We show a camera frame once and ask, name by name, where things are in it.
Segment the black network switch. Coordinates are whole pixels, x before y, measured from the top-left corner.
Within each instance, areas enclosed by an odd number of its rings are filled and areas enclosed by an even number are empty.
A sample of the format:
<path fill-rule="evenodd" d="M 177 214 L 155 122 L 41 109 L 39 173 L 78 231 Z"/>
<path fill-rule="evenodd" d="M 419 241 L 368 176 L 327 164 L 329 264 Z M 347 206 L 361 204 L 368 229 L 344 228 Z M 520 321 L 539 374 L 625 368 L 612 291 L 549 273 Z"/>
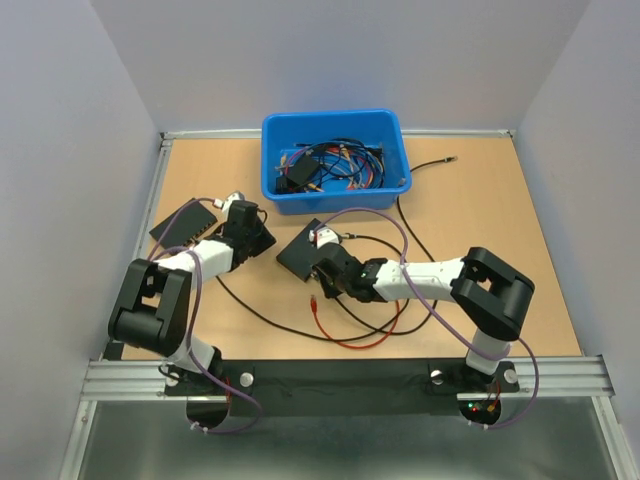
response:
<path fill-rule="evenodd" d="M 189 200 L 154 226 L 149 234 L 163 248 L 187 247 L 217 223 L 217 217 L 201 201 Z"/>
<path fill-rule="evenodd" d="M 309 240 L 309 233 L 320 225 L 320 220 L 313 218 L 276 256 L 276 261 L 299 280 L 306 282 L 312 275 L 312 262 L 317 251 Z"/>

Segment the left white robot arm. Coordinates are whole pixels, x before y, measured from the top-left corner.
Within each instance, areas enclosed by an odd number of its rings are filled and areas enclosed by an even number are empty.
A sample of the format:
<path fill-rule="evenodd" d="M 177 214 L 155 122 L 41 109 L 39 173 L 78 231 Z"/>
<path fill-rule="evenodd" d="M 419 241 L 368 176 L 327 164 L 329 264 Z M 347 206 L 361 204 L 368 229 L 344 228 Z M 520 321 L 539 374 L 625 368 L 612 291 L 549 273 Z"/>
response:
<path fill-rule="evenodd" d="M 193 334 L 189 315 L 196 312 L 204 283 L 237 269 L 276 243 L 259 206 L 236 195 L 221 209 L 225 221 L 217 233 L 193 247 L 171 247 L 150 259 L 132 261 L 113 307 L 112 340 L 162 356 L 188 371 L 199 393 L 215 392 L 223 379 L 218 348 Z"/>

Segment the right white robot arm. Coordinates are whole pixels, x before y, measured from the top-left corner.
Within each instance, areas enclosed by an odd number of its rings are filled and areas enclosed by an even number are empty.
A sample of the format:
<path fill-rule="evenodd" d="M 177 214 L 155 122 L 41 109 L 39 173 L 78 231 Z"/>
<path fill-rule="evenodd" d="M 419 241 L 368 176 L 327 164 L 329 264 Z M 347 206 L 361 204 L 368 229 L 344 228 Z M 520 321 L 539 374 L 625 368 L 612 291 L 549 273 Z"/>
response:
<path fill-rule="evenodd" d="M 361 303 L 416 299 L 457 304 L 476 327 L 467 341 L 439 314 L 434 317 L 468 347 L 460 366 L 463 384 L 482 390 L 496 378 L 500 361 L 519 340 L 534 282 L 491 251 L 472 247 L 460 258 L 407 262 L 375 258 L 365 262 L 338 244 L 318 249 L 312 270 L 327 298 L 345 294 Z"/>

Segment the black power adapter in bin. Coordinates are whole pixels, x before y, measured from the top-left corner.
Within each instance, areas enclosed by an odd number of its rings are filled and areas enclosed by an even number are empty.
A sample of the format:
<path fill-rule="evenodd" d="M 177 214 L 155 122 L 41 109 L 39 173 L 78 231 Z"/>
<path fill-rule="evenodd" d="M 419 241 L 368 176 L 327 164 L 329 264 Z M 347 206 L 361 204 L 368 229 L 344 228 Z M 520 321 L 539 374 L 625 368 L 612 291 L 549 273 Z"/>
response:
<path fill-rule="evenodd" d="M 320 164 L 318 161 L 308 156 L 301 158 L 276 180 L 276 193 L 301 192 L 315 178 L 319 170 Z"/>

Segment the blue plastic bin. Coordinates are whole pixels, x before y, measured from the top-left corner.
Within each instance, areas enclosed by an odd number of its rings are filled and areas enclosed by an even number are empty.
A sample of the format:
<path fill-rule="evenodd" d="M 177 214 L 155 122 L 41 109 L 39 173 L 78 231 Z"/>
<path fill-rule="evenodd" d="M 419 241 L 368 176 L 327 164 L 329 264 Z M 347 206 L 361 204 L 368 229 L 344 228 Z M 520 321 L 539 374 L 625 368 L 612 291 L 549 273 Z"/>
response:
<path fill-rule="evenodd" d="M 299 193 L 276 180 L 301 158 L 320 164 Z M 261 131 L 261 189 L 283 215 L 388 209 L 412 186 L 399 120 L 387 109 L 277 113 Z"/>

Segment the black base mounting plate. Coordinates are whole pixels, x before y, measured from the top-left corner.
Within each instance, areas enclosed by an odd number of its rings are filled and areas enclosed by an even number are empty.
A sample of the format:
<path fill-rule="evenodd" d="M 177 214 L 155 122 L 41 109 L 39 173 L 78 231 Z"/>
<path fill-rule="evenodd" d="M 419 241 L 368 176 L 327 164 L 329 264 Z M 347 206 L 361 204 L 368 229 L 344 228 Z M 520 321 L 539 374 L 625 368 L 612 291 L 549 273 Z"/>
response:
<path fill-rule="evenodd" d="M 466 413 L 464 399 L 483 401 L 519 390 L 505 377 L 503 361 L 493 375 L 468 367 L 462 358 L 350 360 L 226 360 L 222 381 L 242 392 L 226 392 L 200 373 L 174 365 L 159 370 L 170 397 L 222 396 L 231 416 L 373 416 Z"/>

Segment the aluminium table edge rail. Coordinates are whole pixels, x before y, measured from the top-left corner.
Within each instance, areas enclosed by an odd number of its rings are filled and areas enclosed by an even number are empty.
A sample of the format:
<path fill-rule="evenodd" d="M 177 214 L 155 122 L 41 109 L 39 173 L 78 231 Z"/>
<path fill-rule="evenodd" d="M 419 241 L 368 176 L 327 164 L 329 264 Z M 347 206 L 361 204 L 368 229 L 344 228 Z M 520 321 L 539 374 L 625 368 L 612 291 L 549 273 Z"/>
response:
<path fill-rule="evenodd" d="M 171 155 L 173 139 L 168 137 L 166 132 L 161 132 L 159 138 L 158 156 L 131 260 L 145 258 L 147 256 L 147 248 L 150 243 L 149 230 L 153 227 L 164 176 Z"/>

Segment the front aluminium frame rail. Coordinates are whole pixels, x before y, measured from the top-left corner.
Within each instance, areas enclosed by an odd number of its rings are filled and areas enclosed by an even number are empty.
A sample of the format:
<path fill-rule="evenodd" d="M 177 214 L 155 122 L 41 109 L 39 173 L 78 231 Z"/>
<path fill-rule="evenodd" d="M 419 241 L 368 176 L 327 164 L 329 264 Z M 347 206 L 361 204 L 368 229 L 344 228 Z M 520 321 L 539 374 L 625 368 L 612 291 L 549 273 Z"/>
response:
<path fill-rule="evenodd" d="M 178 401 L 158 367 L 159 360 L 92 361 L 86 371 L 82 401 Z M 538 397 L 612 397 L 615 395 L 601 357 L 539 357 Z"/>

